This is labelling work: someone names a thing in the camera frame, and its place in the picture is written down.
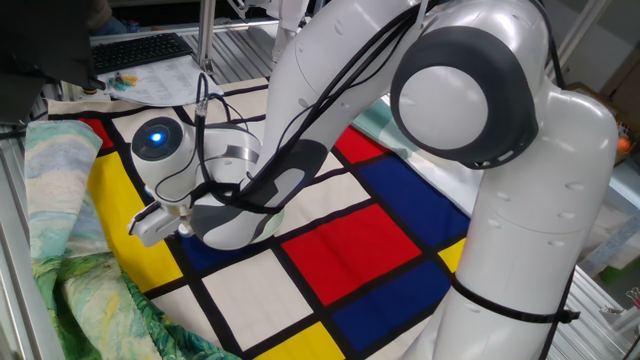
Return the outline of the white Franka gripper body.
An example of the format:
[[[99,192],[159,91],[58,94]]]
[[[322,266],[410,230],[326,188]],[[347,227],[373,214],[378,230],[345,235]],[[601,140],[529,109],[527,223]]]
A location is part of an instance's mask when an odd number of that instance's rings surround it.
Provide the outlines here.
[[[184,205],[170,206],[155,201],[138,212],[127,229],[145,247],[152,247],[168,236],[192,235],[190,217],[191,210]]]

